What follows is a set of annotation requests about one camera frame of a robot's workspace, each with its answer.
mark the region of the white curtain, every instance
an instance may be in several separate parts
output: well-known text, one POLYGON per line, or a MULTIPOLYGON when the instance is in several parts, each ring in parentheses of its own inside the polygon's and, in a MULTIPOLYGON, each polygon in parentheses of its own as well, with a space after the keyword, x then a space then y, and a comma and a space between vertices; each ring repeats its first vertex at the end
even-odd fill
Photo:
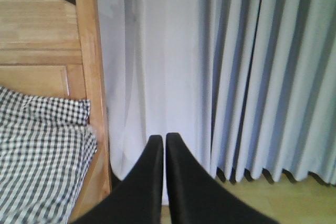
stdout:
POLYGON ((227 178, 234 168, 237 181, 245 169, 256 179, 266 168, 278 181, 286 169, 336 184, 336 0, 260 0, 255 24, 247 55, 224 47, 212 175, 219 166, 227 178))
POLYGON ((213 176, 336 184, 335 1, 98 0, 114 173, 180 132, 213 176))
POLYGON ((168 132, 179 132, 209 169, 212 62, 200 22, 206 4, 99 0, 111 165, 120 179, 150 135, 165 139, 168 132))

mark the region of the pillow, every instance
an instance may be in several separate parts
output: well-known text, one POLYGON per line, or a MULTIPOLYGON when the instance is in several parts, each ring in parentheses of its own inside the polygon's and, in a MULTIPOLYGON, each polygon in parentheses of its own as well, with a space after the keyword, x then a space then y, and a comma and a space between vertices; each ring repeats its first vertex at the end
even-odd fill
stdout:
POLYGON ((96 138, 87 126, 30 123, 0 125, 0 223, 67 223, 96 138))
POLYGON ((90 101, 38 97, 0 86, 0 113, 7 118, 35 120, 50 125, 86 125, 90 101))

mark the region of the wooden floor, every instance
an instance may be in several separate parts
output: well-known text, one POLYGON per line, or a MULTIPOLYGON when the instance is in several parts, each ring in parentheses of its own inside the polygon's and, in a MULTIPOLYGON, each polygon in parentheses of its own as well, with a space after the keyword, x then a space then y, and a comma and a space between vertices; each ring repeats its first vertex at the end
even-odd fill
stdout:
MULTIPOLYGON (((239 199, 281 224, 335 224, 336 187, 324 184, 316 175, 295 182, 283 174, 273 183, 267 174, 258 180, 246 175, 240 183, 216 180, 239 199)), ((162 208, 162 224, 170 224, 169 208, 162 208)))

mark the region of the wooden bed frame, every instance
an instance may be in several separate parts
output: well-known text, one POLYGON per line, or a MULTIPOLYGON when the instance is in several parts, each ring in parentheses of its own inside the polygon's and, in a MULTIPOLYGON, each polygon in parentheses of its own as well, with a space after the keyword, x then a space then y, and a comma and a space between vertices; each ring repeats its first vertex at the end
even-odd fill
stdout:
POLYGON ((97 0, 0 0, 0 86, 90 99, 98 148, 70 222, 111 191, 97 0))

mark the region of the bed post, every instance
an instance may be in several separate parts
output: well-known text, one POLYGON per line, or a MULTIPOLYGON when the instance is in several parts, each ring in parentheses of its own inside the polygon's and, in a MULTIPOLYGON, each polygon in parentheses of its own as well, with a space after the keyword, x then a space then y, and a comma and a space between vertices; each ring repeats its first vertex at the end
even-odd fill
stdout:
POLYGON ((91 100, 90 125, 95 129, 98 140, 98 151, 94 158, 99 159, 96 160, 99 171, 95 173, 99 176, 100 185, 95 186, 101 190, 101 196, 100 199, 92 199, 97 201, 102 200, 111 191, 107 109, 97 0, 76 0, 76 10, 86 96, 91 100))

